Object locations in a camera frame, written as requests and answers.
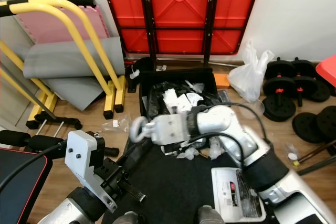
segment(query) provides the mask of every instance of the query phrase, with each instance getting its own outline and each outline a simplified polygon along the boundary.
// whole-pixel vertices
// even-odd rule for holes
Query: black storage box
[[[150,88],[164,81],[188,80],[190,83],[204,83],[204,90],[210,94],[217,94],[217,87],[212,68],[194,68],[183,70],[169,70],[159,72],[144,72],[139,85],[140,114],[147,117],[142,97],[148,94]]]

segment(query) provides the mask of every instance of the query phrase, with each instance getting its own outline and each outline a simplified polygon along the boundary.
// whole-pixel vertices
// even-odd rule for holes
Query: gray cloth
[[[25,62],[29,48],[17,45],[12,50]],[[86,109],[103,92],[95,77],[42,79],[42,81],[79,110]]]
[[[120,37],[100,40],[117,75],[125,74]],[[103,76],[108,73],[92,43],[86,40],[93,59]],[[94,76],[76,43],[58,42],[37,44],[30,48],[24,64],[25,78],[68,78]]]

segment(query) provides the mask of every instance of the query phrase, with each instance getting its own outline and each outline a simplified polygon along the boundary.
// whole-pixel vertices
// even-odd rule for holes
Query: pink foam mat
[[[84,40],[90,39],[82,21],[76,14],[64,8],[57,8],[63,11],[72,20]],[[108,38],[109,32],[101,16],[100,8],[98,6],[95,8],[91,6],[79,6],[79,8],[89,17],[98,37],[100,39]],[[31,12],[21,13],[17,16],[36,44],[73,41],[72,36],[63,22],[53,15],[43,12]]]

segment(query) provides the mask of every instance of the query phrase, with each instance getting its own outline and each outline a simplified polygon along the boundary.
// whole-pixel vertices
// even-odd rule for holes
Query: wooden floor
[[[226,67],[214,67],[214,72],[229,72],[229,70],[230,69]],[[229,97],[232,101],[241,101],[240,96],[233,89],[229,90]],[[303,107],[297,107],[296,113],[312,112],[317,114],[323,108],[329,105],[336,105],[336,97],[331,97],[324,103],[314,103],[304,100]],[[101,125],[108,122],[103,117],[103,107],[104,99],[92,104],[84,112],[78,111],[74,107],[70,106],[67,102],[58,101],[55,108],[55,114],[57,116],[78,118],[83,124],[84,131],[96,132],[101,131]],[[140,116],[139,94],[126,93],[124,107],[125,110],[123,113],[115,113],[115,119],[124,116],[126,113],[130,114],[132,119]],[[241,124],[248,125],[260,133],[260,128],[256,120],[248,120],[243,118],[239,109],[236,110],[236,112]],[[286,158],[286,143],[292,143],[298,149],[301,155],[308,153],[318,147],[318,145],[304,142],[295,135],[291,126],[291,119],[282,123],[270,121],[265,117],[262,117],[262,120],[266,126],[268,138],[275,146],[277,155],[290,168],[294,167],[288,162]],[[56,125],[48,125],[42,130],[41,134],[52,136],[56,128]],[[58,137],[67,138],[68,132],[72,130],[73,129],[70,127],[64,127],[61,129]],[[102,136],[105,138],[107,147],[117,147],[120,149],[121,153],[123,152],[128,138],[127,133],[102,133]],[[313,159],[307,161],[302,165],[301,168],[305,168],[328,157],[329,154],[324,151]],[[334,188],[334,181],[336,179],[336,165],[329,165],[323,169],[308,174],[303,178],[336,215],[336,190]],[[41,218],[49,214],[55,207],[57,207],[77,186],[80,186],[80,183],[64,164],[64,159],[55,160],[47,181],[45,182],[43,189],[38,196],[38,199],[30,214],[28,222],[31,224],[38,223]]]

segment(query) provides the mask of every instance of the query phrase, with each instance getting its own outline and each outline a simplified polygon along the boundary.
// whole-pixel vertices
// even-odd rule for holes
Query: rolled gray mat
[[[125,74],[120,37],[101,39],[101,44],[117,75]],[[91,40],[85,40],[103,76],[108,73]],[[94,76],[76,43],[37,44],[30,48],[24,64],[25,78],[68,78]]]
[[[21,60],[26,60],[28,52],[26,47],[17,45],[12,50]],[[82,111],[103,92],[95,77],[42,79],[42,81],[62,99]]]

